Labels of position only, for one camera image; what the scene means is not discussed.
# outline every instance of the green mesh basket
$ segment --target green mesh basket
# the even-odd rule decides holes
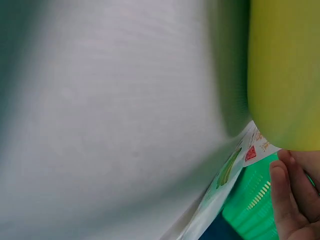
[[[222,215],[244,240],[279,239],[271,203],[269,165],[277,154],[250,165],[228,198]]]

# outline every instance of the finger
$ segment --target finger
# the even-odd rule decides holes
[[[314,223],[320,219],[320,197],[304,170],[293,157],[283,160],[290,178],[290,186],[301,213]]]
[[[296,162],[320,183],[320,151],[289,151]]]
[[[306,174],[308,175],[308,177],[311,179],[315,189],[318,191],[318,193],[320,192],[320,181],[318,181],[317,179],[315,179],[312,174],[310,174],[309,172],[306,172]]]
[[[270,164],[271,199],[274,211],[274,221],[279,239],[287,239],[301,226],[296,221],[296,211],[290,198],[289,182],[286,178],[286,166],[281,161]]]
[[[290,159],[291,158],[291,154],[288,150],[285,149],[281,149],[278,151],[278,158],[279,160],[285,160],[285,159]]]

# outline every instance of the hand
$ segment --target hand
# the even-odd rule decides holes
[[[279,239],[319,240],[320,151],[280,150],[278,157],[279,160],[270,164],[270,177],[274,221]]]

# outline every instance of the yellow-green object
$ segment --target yellow-green object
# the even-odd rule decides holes
[[[241,152],[241,149],[242,149],[242,147],[240,147],[237,151],[235,151],[231,155],[230,159],[228,160],[227,165],[222,170],[222,173],[220,174],[220,177],[217,180],[216,189],[218,189],[220,186],[225,185],[228,182],[229,176],[230,176],[230,173],[231,173],[231,169],[232,169],[232,167],[233,167],[233,165],[234,165],[239,153]]]
[[[278,240],[270,196],[269,164],[277,154],[248,166],[222,215],[244,240]]]
[[[252,0],[248,103],[262,135],[320,150],[320,0]]]

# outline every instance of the blurry white surface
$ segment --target blurry white surface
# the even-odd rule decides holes
[[[204,4],[39,9],[1,126],[0,239],[159,239],[237,144],[215,95]]]

